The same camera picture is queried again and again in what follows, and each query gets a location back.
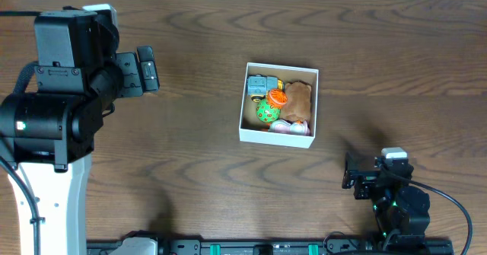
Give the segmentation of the brown plush toy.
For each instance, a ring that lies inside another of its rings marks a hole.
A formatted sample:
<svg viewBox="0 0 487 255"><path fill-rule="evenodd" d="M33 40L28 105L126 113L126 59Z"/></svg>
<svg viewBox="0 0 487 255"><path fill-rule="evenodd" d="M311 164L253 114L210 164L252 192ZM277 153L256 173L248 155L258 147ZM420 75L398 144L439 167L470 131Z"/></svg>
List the brown plush toy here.
<svg viewBox="0 0 487 255"><path fill-rule="evenodd" d="M301 81L287 83L287 103L281 108L280 118L290 122L309 122L311 118L312 87Z"/></svg>

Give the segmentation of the pink white duck toy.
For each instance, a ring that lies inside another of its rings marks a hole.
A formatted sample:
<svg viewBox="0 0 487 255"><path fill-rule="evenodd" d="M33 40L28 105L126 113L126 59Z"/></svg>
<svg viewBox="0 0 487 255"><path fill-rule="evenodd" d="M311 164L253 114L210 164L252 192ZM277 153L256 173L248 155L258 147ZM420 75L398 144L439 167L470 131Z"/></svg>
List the pink white duck toy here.
<svg viewBox="0 0 487 255"><path fill-rule="evenodd" d="M269 131L289 135L310 135L310 129L307 121L296 121L290 123L286 120L276 120L270 124Z"/></svg>

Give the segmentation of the orange lattice ball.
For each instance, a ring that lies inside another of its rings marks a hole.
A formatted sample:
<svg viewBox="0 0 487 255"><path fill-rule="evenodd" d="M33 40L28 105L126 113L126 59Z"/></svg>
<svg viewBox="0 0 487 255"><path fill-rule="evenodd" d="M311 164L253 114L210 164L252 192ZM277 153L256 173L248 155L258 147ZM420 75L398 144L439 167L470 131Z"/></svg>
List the orange lattice ball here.
<svg viewBox="0 0 487 255"><path fill-rule="evenodd" d="M288 102L285 92L278 88L270 90L267 93L266 98L268 104L277 109L283 108Z"/></svg>

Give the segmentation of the green ball with numbers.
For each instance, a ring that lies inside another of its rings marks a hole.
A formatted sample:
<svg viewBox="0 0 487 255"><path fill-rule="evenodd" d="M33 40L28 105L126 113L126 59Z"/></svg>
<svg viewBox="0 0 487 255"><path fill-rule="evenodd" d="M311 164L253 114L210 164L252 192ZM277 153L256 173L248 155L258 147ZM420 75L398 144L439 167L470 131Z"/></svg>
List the green ball with numbers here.
<svg viewBox="0 0 487 255"><path fill-rule="evenodd" d="M273 123L280 116L281 110L267 100L261 100L256 106L256 117L260 122Z"/></svg>

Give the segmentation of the white cardboard box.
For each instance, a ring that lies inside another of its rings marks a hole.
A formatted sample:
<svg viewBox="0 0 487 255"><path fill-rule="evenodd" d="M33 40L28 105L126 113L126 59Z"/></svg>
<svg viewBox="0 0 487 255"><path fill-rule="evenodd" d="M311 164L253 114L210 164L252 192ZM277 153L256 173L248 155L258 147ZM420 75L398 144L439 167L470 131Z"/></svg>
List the white cardboard box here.
<svg viewBox="0 0 487 255"><path fill-rule="evenodd" d="M249 62L240 140L309 148L316 132L318 80L317 69Z"/></svg>

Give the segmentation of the yellow grey toy truck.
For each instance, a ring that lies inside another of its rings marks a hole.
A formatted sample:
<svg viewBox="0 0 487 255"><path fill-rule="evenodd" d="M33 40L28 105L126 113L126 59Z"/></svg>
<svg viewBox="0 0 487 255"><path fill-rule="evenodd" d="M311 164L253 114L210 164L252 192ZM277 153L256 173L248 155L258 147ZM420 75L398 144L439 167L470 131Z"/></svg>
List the yellow grey toy truck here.
<svg viewBox="0 0 487 255"><path fill-rule="evenodd" d="M274 76L251 75L247 78L247 94L255 103L265 99L267 93L272 89L284 90L284 87L283 80Z"/></svg>

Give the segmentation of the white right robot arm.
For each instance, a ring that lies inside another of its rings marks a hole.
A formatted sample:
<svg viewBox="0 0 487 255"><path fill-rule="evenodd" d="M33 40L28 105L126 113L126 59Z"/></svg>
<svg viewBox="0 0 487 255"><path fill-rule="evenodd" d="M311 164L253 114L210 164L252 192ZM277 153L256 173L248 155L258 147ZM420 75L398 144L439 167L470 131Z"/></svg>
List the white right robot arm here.
<svg viewBox="0 0 487 255"><path fill-rule="evenodd" d="M343 189L354 189L356 199L369 199L382 240L381 250L421 250L430 223L427 193L404 180L414 167L402 148L384 148L378 157L345 154Z"/></svg>

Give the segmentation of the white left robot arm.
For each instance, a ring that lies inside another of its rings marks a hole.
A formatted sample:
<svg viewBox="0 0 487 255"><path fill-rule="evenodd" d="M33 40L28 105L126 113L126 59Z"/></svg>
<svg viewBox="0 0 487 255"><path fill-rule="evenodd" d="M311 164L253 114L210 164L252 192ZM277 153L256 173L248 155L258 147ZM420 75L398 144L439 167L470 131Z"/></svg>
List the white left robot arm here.
<svg viewBox="0 0 487 255"><path fill-rule="evenodd" d="M24 254L85 254L85 198L95 133L118 98L159 88L153 49L48 48L1 105L1 166L14 191Z"/></svg>

